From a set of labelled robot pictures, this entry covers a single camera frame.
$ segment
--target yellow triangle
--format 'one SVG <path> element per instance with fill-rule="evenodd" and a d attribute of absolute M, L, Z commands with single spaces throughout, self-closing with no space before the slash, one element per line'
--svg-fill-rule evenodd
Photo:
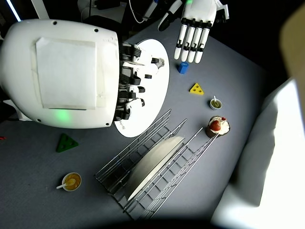
<path fill-rule="evenodd" d="M 199 94 L 199 95 L 204 94 L 203 90 L 201 89 L 198 83 L 195 83 L 195 85 L 190 89 L 190 93 Z"/>

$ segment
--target cupcake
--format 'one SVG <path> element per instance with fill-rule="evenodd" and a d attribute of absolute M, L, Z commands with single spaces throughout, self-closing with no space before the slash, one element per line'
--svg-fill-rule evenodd
<path fill-rule="evenodd" d="M 214 137 L 216 134 L 219 134 L 218 137 L 225 135 L 230 131 L 230 126 L 226 118 L 214 116 L 210 119 L 209 125 L 205 129 L 206 135 L 209 138 Z"/>

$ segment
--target green light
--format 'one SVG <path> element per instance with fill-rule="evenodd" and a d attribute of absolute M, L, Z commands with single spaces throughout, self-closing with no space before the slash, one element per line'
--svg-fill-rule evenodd
<path fill-rule="evenodd" d="M 63 123 L 68 123 L 70 121 L 69 111 L 67 110 L 57 110 L 56 117 L 59 121 Z"/>

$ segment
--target bowl of yellow sauce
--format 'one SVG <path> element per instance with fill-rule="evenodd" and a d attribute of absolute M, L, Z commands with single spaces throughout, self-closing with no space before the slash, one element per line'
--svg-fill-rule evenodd
<path fill-rule="evenodd" d="M 70 179 L 75 179 L 75 184 L 71 186 L 65 186 L 63 189 L 65 189 L 68 192 L 75 191 L 76 189 L 81 186 L 81 176 L 78 173 L 68 173 L 65 175 L 65 177 L 62 179 L 62 184 L 67 183 Z"/>

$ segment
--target metal wire rack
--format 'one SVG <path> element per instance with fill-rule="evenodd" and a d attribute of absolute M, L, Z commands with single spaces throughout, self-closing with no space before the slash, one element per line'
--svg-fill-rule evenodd
<path fill-rule="evenodd" d="M 187 120 L 183 120 L 176 128 L 170 130 L 166 127 L 170 116 L 171 110 L 162 115 L 95 174 L 96 179 L 105 187 L 108 194 L 122 207 L 123 212 L 127 213 L 132 219 L 149 219 L 154 216 L 198 159 L 218 137 L 218 135 L 214 136 L 194 152 L 188 145 L 202 131 L 203 127 L 200 128 L 186 144 L 183 143 L 177 149 L 167 164 L 152 177 L 147 185 L 133 199 L 127 201 L 124 186 L 134 166 L 156 144 L 177 135 Z"/>

